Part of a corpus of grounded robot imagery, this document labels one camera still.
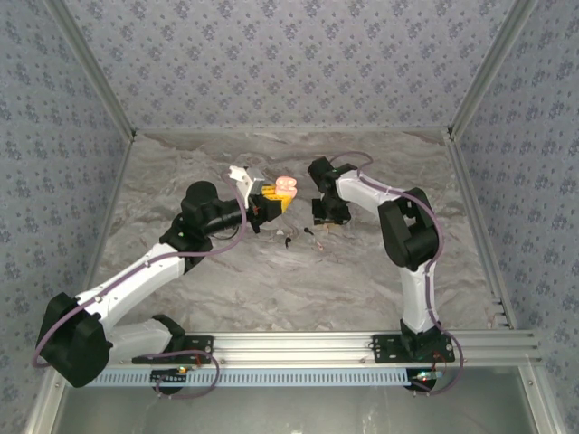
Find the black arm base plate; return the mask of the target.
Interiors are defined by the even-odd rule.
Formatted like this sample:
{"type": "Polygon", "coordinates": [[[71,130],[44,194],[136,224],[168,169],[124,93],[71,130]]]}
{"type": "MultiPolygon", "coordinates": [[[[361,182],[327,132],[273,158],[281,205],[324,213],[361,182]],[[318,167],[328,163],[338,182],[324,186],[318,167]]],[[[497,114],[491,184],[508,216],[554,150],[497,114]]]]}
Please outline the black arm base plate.
{"type": "Polygon", "coordinates": [[[446,335],[373,335],[369,348],[373,351],[376,363],[434,363],[456,360],[451,339],[446,335]]]}
{"type": "Polygon", "coordinates": [[[191,350],[211,354],[214,349],[214,338],[211,335],[173,336],[167,347],[161,351],[162,357],[150,358],[141,355],[134,357],[133,364],[210,364],[210,359],[201,354],[191,354],[191,350]]]}

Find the aluminium frame post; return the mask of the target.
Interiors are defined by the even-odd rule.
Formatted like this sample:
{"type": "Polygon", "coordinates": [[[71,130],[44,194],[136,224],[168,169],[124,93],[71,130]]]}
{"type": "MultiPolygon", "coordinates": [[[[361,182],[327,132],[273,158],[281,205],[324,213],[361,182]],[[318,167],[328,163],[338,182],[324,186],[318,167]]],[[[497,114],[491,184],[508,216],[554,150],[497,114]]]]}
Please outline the aluminium frame post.
{"type": "Polygon", "coordinates": [[[517,41],[538,0],[513,0],[498,28],[483,62],[479,66],[456,114],[449,125],[449,135],[457,141],[475,115],[483,97],[496,78],[501,65],[517,41]]]}
{"type": "Polygon", "coordinates": [[[112,122],[124,138],[132,140],[135,130],[131,126],[119,99],[110,87],[102,68],[99,66],[96,57],[92,53],[90,46],[81,31],[81,28],[77,25],[65,1],[43,0],[43,3],[62,32],[63,38],[69,44],[73,54],[83,68],[86,77],[99,96],[100,101],[107,110],[112,122]]]}

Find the aluminium lower frame leg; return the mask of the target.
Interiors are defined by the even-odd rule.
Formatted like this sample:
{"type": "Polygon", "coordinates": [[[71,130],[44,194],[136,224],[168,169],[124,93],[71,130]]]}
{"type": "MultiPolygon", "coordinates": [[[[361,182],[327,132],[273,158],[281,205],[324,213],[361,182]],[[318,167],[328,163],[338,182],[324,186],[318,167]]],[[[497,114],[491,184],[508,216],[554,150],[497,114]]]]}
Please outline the aluminium lower frame leg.
{"type": "Polygon", "coordinates": [[[538,434],[567,434],[555,394],[542,366],[519,367],[527,402],[538,434]]]}
{"type": "Polygon", "coordinates": [[[51,434],[67,381],[53,368],[44,372],[24,434],[51,434]]]}

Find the pink earbud charging case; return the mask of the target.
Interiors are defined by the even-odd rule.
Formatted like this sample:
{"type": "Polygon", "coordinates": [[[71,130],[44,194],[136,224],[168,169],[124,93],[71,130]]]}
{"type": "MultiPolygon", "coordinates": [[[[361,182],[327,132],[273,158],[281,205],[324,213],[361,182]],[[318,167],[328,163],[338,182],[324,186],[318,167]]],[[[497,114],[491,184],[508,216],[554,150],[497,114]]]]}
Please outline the pink earbud charging case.
{"type": "Polygon", "coordinates": [[[290,176],[280,176],[275,182],[275,194],[294,199],[298,193],[297,180],[290,176]]]}

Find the aluminium table side rail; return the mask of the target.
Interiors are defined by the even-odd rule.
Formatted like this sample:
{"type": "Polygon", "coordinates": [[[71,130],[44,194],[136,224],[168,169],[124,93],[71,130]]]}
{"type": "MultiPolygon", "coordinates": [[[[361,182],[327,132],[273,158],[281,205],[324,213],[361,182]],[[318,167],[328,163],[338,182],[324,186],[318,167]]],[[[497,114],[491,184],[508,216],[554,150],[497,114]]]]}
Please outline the aluminium table side rail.
{"type": "Polygon", "coordinates": [[[128,167],[128,160],[130,159],[131,150],[133,144],[135,142],[135,138],[131,137],[128,142],[124,154],[122,156],[119,170],[117,172],[114,184],[112,185],[112,193],[109,198],[109,202],[107,205],[107,209],[105,211],[102,224],[100,226],[100,234],[97,238],[97,242],[95,245],[95,250],[92,254],[92,257],[89,262],[89,266],[87,269],[86,276],[81,284],[81,292],[86,290],[91,290],[94,287],[94,282],[99,273],[100,269],[100,262],[102,259],[102,255],[104,250],[106,249],[107,240],[110,233],[110,228],[112,223],[114,222],[115,210],[117,207],[117,203],[119,200],[119,192],[123,185],[123,180],[127,171],[128,167]]]}
{"type": "Polygon", "coordinates": [[[465,202],[466,213],[471,232],[476,244],[481,267],[487,281],[489,290],[496,300],[495,304],[500,310],[495,314],[492,321],[498,328],[517,329],[517,320],[514,309],[510,302],[507,287],[502,277],[492,242],[484,222],[483,214],[468,167],[462,155],[460,146],[456,143],[452,134],[445,133],[444,141],[449,150],[451,165],[456,174],[457,183],[465,202]]]}

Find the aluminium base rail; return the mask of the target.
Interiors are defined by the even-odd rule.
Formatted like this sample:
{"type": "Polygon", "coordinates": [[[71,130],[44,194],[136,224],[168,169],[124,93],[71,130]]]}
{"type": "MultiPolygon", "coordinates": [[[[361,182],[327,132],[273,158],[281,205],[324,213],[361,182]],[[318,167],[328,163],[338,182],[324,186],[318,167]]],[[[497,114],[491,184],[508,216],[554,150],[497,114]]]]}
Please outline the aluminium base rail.
{"type": "MultiPolygon", "coordinates": [[[[363,367],[373,365],[374,332],[212,332],[213,355],[225,367],[363,367]]],[[[540,364],[530,331],[455,330],[466,367],[540,364]]]]}

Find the small black controller board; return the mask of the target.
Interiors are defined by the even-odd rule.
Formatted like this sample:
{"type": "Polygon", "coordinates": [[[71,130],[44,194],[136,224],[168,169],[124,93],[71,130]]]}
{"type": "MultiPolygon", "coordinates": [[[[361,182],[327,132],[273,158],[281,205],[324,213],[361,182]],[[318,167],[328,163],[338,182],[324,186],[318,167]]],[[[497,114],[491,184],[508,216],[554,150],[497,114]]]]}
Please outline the small black controller board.
{"type": "Polygon", "coordinates": [[[159,369],[152,370],[149,375],[149,382],[153,385],[162,385],[166,383],[175,387],[177,384],[184,384],[186,382],[186,373],[179,369],[159,369]]]}
{"type": "Polygon", "coordinates": [[[442,376],[442,372],[426,369],[407,369],[406,373],[410,382],[407,389],[417,392],[432,390],[442,376]]]}

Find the grey metal panel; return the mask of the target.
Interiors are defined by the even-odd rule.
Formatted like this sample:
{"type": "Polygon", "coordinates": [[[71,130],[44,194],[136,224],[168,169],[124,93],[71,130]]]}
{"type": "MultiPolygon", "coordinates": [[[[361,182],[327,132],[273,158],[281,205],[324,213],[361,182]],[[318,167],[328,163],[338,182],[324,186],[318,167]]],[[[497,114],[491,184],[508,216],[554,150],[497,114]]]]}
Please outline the grey metal panel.
{"type": "Polygon", "coordinates": [[[162,400],[149,388],[67,392],[52,434],[537,434],[519,388],[222,388],[162,400]]]}

